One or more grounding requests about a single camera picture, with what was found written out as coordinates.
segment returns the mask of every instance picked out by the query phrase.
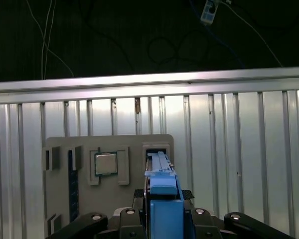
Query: gray mounting board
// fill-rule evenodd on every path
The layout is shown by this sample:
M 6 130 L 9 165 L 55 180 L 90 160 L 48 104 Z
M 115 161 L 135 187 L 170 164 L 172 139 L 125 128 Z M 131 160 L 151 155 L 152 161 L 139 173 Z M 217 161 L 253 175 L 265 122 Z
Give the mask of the gray mounting board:
M 131 206 L 134 190 L 144 188 L 146 151 L 151 149 L 165 150 L 173 163 L 168 134 L 48 138 L 42 150 L 45 235 L 70 223 L 70 204 L 77 204 L 78 215 L 100 212 L 108 217 Z M 105 167 L 99 171 L 113 173 L 99 175 L 97 165 Z M 77 179 L 70 179 L 72 170 Z M 77 184 L 74 201 L 71 180 Z

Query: screw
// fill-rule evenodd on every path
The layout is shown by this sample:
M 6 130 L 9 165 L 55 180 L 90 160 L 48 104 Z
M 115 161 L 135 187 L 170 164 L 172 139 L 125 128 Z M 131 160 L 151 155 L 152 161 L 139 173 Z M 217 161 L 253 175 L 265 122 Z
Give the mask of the screw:
M 213 233 L 205 233 L 207 238 L 212 238 L 213 237 Z
M 231 218 L 233 218 L 234 220 L 239 220 L 240 219 L 240 216 L 237 215 L 237 214 L 232 214 L 230 215 Z
M 126 211 L 126 213 L 127 214 L 133 214 L 135 211 L 133 210 L 133 209 L 128 209 L 127 211 Z
M 101 215 L 94 215 L 93 217 L 92 217 L 92 219 L 93 220 L 99 220 L 99 219 L 101 219 Z
M 203 213 L 205 213 L 204 210 L 202 210 L 202 209 L 196 209 L 195 212 L 198 213 L 198 214 L 203 214 Z

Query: white cable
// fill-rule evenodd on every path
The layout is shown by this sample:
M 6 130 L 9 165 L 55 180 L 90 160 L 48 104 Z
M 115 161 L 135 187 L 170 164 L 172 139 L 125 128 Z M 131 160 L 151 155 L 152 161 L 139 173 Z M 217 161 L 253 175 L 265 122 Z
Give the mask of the white cable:
M 39 30 L 40 30 L 40 33 L 41 33 L 41 36 L 42 36 L 42 39 L 43 39 L 43 43 L 44 43 L 46 49 L 47 49 L 53 56 L 55 56 L 57 59 L 59 59 L 59 61 L 61 61 L 61 62 L 63 63 L 63 65 L 64 65 L 64 66 L 71 72 L 72 77 L 74 77 L 74 74 L 73 74 L 71 68 L 70 68 L 70 67 L 69 67 L 69 66 L 68 66 L 68 65 L 67 65 L 67 64 L 66 64 L 60 57 L 58 57 L 53 51 L 51 51 L 51 50 L 48 48 L 48 46 L 47 46 L 47 44 L 46 44 L 46 42 L 45 42 L 45 39 L 44 39 L 44 35 L 43 35 L 43 32 L 42 32 L 41 26 L 40 26 L 39 22 L 36 20 L 36 18 L 34 17 L 34 15 L 33 15 L 33 12 L 32 12 L 31 6 L 30 6 L 30 3 L 29 3 L 28 0 L 25 0 L 25 1 L 26 1 L 27 5 L 28 5 L 28 7 L 29 7 L 29 11 L 30 11 L 30 14 L 31 14 L 33 20 L 35 21 L 35 23 L 36 23 L 36 24 L 38 25 L 38 27 L 39 27 Z
M 48 14 L 46 16 L 45 29 L 44 29 L 44 35 L 43 35 L 44 39 L 45 39 L 45 36 L 46 36 L 46 30 L 47 30 L 47 27 L 48 27 L 51 8 L 52 8 L 52 0 L 50 1 Z M 42 51 L 41 51 L 41 79 L 42 80 L 44 80 L 44 76 L 43 76 L 43 53 L 44 53 L 44 42 L 42 43 Z
M 55 6 L 56 6 L 56 0 L 54 1 L 54 7 L 53 7 L 53 11 L 52 11 L 52 22 L 51 22 L 50 33 L 49 33 L 48 47 L 50 47 L 51 32 L 52 32 L 52 27 L 53 27 L 53 22 L 54 22 Z M 46 79 L 46 65 L 47 65 L 47 62 L 48 62 L 48 51 L 45 52 L 45 65 L 44 65 L 44 75 L 43 75 L 44 79 Z
M 230 5 L 221 2 L 222 4 L 224 4 L 225 6 L 227 6 L 236 16 L 238 16 L 244 23 L 246 23 L 248 26 L 250 26 L 253 31 L 260 37 L 260 39 L 265 43 L 266 47 L 269 49 L 269 51 L 271 52 L 271 54 L 273 55 L 273 57 L 275 58 L 275 60 L 279 63 L 279 65 L 281 67 L 283 67 L 283 65 L 281 64 L 281 62 L 278 60 L 277 56 L 274 54 L 274 52 L 271 50 L 271 48 L 269 47 L 269 45 L 267 44 L 267 42 L 264 40 L 264 38 L 260 35 L 260 33 L 253 27 L 251 26 L 246 20 L 244 20 L 240 15 L 238 15 L 232 8 Z

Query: black background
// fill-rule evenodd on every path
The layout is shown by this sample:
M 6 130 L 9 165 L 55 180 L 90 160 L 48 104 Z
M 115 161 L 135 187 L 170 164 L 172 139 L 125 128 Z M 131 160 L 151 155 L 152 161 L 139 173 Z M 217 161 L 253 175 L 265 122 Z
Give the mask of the black background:
M 44 30 L 50 0 L 29 3 Z M 196 0 L 199 12 L 204 4 Z M 284 67 L 299 66 L 299 0 L 233 0 L 232 7 L 261 33 Z M 256 33 L 226 6 L 218 8 L 211 30 L 246 68 L 279 67 Z M 41 49 L 26 1 L 0 0 L 0 81 L 41 79 Z M 241 68 L 187 0 L 57 0 L 50 49 L 75 77 Z M 69 77 L 49 54 L 46 78 Z

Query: black memory slot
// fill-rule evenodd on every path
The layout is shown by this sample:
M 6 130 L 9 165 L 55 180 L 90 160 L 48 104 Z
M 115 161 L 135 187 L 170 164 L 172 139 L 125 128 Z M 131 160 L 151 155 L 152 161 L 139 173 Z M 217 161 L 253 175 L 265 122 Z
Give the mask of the black memory slot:
M 70 222 L 72 222 L 79 216 L 78 171 L 73 170 L 72 150 L 68 152 L 68 175 L 69 175 L 69 213 L 70 213 Z

